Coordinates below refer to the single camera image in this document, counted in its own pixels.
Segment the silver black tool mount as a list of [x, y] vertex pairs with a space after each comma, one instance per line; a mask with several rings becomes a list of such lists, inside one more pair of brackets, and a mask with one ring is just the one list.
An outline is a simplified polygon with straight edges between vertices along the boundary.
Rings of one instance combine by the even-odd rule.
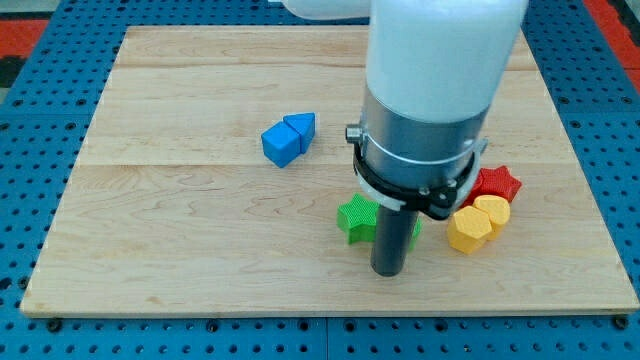
[[365, 91], [360, 120], [345, 130], [365, 194], [394, 211], [445, 220], [469, 196], [487, 141], [479, 137], [487, 112], [453, 122], [414, 119]]

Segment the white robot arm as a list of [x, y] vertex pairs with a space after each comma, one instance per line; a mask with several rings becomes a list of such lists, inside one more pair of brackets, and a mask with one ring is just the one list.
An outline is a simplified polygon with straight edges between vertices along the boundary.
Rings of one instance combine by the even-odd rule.
[[345, 130], [363, 191], [379, 206], [372, 269], [405, 262], [419, 215], [450, 217], [468, 198], [484, 119], [526, 0], [284, 0], [309, 20], [367, 18], [360, 120]]

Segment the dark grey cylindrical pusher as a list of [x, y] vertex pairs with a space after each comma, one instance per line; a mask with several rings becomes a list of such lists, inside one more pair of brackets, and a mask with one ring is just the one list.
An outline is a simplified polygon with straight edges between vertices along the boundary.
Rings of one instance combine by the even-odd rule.
[[371, 267], [378, 275], [392, 277], [401, 272], [417, 218], [415, 211], [395, 211], [384, 206], [378, 209], [370, 257]]

